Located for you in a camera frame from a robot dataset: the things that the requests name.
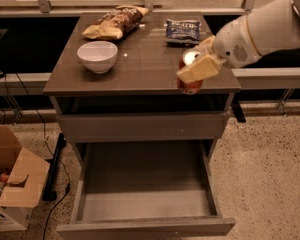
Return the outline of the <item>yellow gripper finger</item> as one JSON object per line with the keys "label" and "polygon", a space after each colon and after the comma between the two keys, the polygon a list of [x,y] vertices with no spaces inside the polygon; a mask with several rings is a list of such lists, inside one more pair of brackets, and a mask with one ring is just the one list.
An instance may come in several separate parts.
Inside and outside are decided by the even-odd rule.
{"label": "yellow gripper finger", "polygon": [[184,83],[193,83],[216,76],[226,60],[216,55],[185,53],[184,66],[177,71],[178,78]]}
{"label": "yellow gripper finger", "polygon": [[196,50],[199,50],[201,53],[204,54],[213,54],[214,53],[214,48],[213,48],[213,43],[215,40],[215,36],[211,35],[202,42],[200,42],[198,45],[195,46]]}

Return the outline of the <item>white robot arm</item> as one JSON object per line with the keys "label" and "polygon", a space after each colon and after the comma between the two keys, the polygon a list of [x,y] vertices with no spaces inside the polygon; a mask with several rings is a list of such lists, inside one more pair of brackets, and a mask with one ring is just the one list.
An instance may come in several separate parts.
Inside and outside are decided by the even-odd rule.
{"label": "white robot arm", "polygon": [[223,65],[243,68],[281,50],[300,48],[300,0],[274,0],[225,24],[190,51],[194,59],[177,71],[192,84],[216,76]]}

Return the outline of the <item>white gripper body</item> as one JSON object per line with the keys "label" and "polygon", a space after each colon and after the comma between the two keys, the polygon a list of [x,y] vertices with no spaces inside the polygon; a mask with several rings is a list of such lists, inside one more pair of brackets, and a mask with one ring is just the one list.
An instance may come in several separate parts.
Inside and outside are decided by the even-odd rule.
{"label": "white gripper body", "polygon": [[212,47],[215,54],[226,59],[234,68],[242,68],[261,59],[247,16],[240,16],[223,26],[216,34]]}

